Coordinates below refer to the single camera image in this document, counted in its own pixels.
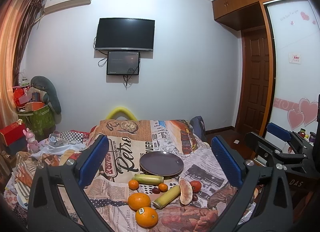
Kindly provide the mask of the pink rabbit toy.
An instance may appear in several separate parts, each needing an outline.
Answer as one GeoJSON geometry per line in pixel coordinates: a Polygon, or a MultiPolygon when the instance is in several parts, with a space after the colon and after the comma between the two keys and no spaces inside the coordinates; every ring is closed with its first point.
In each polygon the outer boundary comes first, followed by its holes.
{"type": "Polygon", "coordinates": [[[35,134],[29,128],[23,130],[23,134],[25,135],[25,139],[27,141],[27,149],[30,153],[37,153],[39,149],[39,143],[36,140],[35,134]]]}

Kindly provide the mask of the brown wooden door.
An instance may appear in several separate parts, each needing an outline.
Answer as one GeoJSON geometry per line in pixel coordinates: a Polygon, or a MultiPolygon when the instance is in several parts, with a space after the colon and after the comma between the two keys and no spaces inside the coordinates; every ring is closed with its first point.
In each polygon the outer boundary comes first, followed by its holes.
{"type": "Polygon", "coordinates": [[[236,130],[258,134],[268,95],[269,52],[265,28],[243,31],[242,83],[236,130]]]}

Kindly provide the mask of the red tomato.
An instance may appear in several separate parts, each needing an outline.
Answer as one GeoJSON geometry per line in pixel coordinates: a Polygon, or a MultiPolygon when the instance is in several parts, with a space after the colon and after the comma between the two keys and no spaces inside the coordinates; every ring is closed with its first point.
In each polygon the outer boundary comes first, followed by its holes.
{"type": "Polygon", "coordinates": [[[193,193],[198,193],[202,189],[202,184],[200,181],[191,181],[190,185],[192,187],[193,193]]]}

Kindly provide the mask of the wooden wardrobe with white doors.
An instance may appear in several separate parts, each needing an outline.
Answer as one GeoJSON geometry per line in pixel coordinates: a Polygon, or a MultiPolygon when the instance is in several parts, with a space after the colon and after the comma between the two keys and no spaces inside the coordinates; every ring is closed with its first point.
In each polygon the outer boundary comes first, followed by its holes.
{"type": "MultiPolygon", "coordinates": [[[[258,134],[286,153],[291,148],[268,133],[267,124],[301,132],[312,140],[319,105],[319,10],[311,0],[212,0],[212,4],[215,21],[240,34],[266,29],[268,95],[258,134]]],[[[242,36],[240,40],[243,57],[242,36]]],[[[242,58],[240,77],[242,82],[242,58]]]]}

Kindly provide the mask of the grey green plush toy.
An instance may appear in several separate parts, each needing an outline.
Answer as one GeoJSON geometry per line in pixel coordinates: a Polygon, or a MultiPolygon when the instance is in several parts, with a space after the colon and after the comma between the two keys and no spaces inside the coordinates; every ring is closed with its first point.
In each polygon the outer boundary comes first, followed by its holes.
{"type": "Polygon", "coordinates": [[[31,79],[30,84],[31,87],[36,88],[43,93],[43,102],[47,103],[55,114],[61,114],[61,105],[57,97],[56,89],[49,79],[44,76],[35,76],[31,79]]]}

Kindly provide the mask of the small tangerine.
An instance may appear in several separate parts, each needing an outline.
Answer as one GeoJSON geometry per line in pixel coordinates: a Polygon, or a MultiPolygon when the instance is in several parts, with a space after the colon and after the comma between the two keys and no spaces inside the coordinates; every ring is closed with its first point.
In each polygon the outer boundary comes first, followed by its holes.
{"type": "Polygon", "coordinates": [[[139,188],[139,182],[137,180],[131,179],[128,182],[129,189],[137,190],[139,188]]]}
{"type": "Polygon", "coordinates": [[[167,192],[168,191],[168,186],[165,183],[160,183],[158,185],[158,188],[161,192],[167,192]]]}

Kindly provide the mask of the yellow foam tube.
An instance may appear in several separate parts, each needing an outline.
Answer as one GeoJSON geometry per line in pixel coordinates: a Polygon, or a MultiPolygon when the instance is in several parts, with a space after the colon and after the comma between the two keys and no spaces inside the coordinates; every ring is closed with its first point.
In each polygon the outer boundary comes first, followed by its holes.
{"type": "Polygon", "coordinates": [[[121,115],[129,120],[137,121],[135,115],[125,107],[116,107],[106,116],[106,119],[115,119],[116,116],[121,115]]]}

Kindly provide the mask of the small black wall monitor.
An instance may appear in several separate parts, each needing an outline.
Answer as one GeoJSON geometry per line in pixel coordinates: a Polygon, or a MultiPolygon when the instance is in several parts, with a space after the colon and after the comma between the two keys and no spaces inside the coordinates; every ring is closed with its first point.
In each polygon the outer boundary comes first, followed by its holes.
{"type": "Polygon", "coordinates": [[[140,52],[109,51],[107,75],[139,75],[140,52]]]}

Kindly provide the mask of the large plain orange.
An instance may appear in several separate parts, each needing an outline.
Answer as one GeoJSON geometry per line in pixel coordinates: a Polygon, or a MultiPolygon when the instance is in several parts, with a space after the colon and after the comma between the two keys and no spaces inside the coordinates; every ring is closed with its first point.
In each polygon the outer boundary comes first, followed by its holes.
{"type": "Polygon", "coordinates": [[[137,211],[143,207],[150,207],[151,199],[147,194],[137,192],[128,197],[127,203],[132,210],[137,211]]]}

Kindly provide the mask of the green sugarcane piece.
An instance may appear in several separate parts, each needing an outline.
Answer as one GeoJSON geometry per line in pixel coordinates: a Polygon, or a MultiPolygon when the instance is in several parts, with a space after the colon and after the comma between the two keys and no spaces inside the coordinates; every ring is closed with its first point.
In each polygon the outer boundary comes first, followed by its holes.
{"type": "Polygon", "coordinates": [[[137,181],[139,184],[159,185],[164,182],[164,177],[157,175],[135,174],[133,176],[133,180],[137,181]]]}

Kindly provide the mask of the retro newspaper print tablecloth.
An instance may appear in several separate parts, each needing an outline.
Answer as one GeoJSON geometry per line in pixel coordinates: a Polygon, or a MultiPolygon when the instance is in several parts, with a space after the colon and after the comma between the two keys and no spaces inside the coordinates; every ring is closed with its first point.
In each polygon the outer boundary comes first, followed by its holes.
{"type": "Polygon", "coordinates": [[[84,191],[115,231],[143,231],[136,201],[158,214],[151,231],[207,231],[237,192],[206,140],[201,117],[185,120],[103,120],[89,133],[24,130],[4,199],[27,222],[31,183],[41,163],[61,166],[104,135],[109,150],[84,191]]]}

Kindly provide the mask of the checkered cloth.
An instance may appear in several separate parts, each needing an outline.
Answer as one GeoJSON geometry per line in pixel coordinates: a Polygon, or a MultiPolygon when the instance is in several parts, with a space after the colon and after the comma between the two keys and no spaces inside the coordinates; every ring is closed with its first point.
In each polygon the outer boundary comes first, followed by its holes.
{"type": "Polygon", "coordinates": [[[64,131],[60,133],[60,138],[73,144],[86,143],[89,138],[89,133],[78,131],[64,131]]]}

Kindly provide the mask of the large orange with Dole sticker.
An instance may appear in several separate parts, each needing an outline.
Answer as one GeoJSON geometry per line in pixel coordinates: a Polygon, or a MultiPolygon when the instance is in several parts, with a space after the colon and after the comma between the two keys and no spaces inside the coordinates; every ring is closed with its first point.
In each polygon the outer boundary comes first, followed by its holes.
{"type": "Polygon", "coordinates": [[[139,208],[135,215],[136,222],[140,227],[151,228],[158,223],[158,214],[151,207],[139,208]]]}

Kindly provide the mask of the lower yellow sugarcane piece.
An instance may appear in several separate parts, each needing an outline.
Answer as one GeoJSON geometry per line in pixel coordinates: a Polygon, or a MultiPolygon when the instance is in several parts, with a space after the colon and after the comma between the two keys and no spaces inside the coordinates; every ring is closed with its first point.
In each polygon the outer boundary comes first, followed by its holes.
{"type": "Polygon", "coordinates": [[[173,186],[167,192],[159,196],[155,201],[153,201],[153,205],[157,209],[163,209],[169,203],[171,203],[174,199],[176,199],[181,193],[181,189],[179,185],[173,186]]]}

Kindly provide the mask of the dark purple plate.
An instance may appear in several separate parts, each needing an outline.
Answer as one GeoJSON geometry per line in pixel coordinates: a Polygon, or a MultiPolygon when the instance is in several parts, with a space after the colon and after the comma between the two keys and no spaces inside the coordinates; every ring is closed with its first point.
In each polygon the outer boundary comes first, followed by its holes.
{"type": "Polygon", "coordinates": [[[178,175],[184,169],[180,157],[165,151],[146,153],[140,158],[139,163],[146,172],[163,177],[178,175]]]}

